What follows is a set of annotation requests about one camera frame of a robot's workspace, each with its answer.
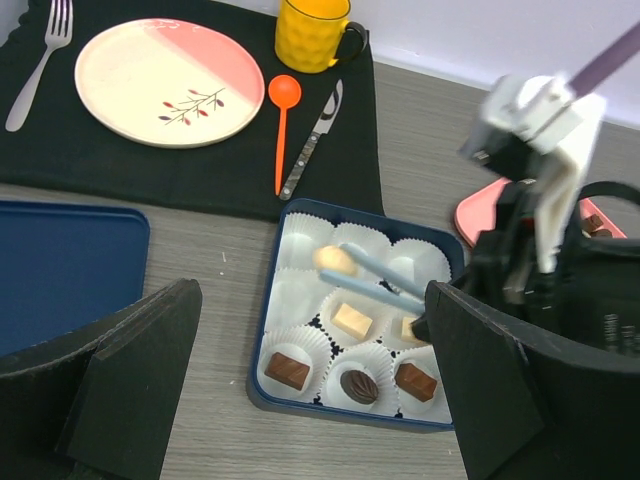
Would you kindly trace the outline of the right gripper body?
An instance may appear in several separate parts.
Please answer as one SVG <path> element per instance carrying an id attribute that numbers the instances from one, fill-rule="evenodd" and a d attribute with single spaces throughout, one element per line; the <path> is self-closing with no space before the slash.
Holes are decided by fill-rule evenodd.
<path id="1" fill-rule="evenodd" d="M 606 237 L 571 210 L 553 272 L 535 252 L 534 192 L 508 182 L 495 226 L 479 234 L 452 286 L 482 303 L 571 340 L 631 358 L 639 355 L 639 242 Z"/>

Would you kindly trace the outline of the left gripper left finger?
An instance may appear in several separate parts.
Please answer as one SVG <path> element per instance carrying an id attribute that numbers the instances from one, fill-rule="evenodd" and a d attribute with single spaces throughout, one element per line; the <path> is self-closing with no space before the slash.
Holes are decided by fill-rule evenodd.
<path id="1" fill-rule="evenodd" d="M 4 479 L 157 479 L 203 295 L 178 279 L 1 358 Z"/>

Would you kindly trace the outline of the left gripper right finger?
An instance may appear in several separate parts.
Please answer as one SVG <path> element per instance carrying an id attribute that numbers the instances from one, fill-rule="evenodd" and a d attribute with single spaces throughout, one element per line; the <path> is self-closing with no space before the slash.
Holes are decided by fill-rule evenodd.
<path id="1" fill-rule="evenodd" d="M 638 360 L 446 283 L 428 285 L 426 320 L 469 478 L 638 478 Z"/>

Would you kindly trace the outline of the light blue plastic tongs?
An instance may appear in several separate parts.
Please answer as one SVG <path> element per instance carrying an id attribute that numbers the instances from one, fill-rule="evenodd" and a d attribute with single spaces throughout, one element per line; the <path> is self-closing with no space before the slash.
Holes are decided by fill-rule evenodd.
<path id="1" fill-rule="evenodd" d="M 358 275 L 347 275 L 332 268 L 319 270 L 318 276 L 321 280 L 416 317 L 425 313 L 425 287 L 419 286 L 410 278 L 388 267 L 382 260 L 352 244 L 340 244 L 339 250 L 360 270 L 370 273 L 376 282 L 367 281 Z"/>

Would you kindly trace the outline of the white round chocolate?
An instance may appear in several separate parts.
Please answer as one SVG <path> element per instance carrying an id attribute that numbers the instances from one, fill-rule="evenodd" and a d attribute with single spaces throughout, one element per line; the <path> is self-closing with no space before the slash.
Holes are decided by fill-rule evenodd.
<path id="1" fill-rule="evenodd" d="M 354 260 L 335 245 L 316 249 L 313 252 L 312 261 L 317 270 L 332 270 L 351 277 L 358 275 L 358 266 Z"/>

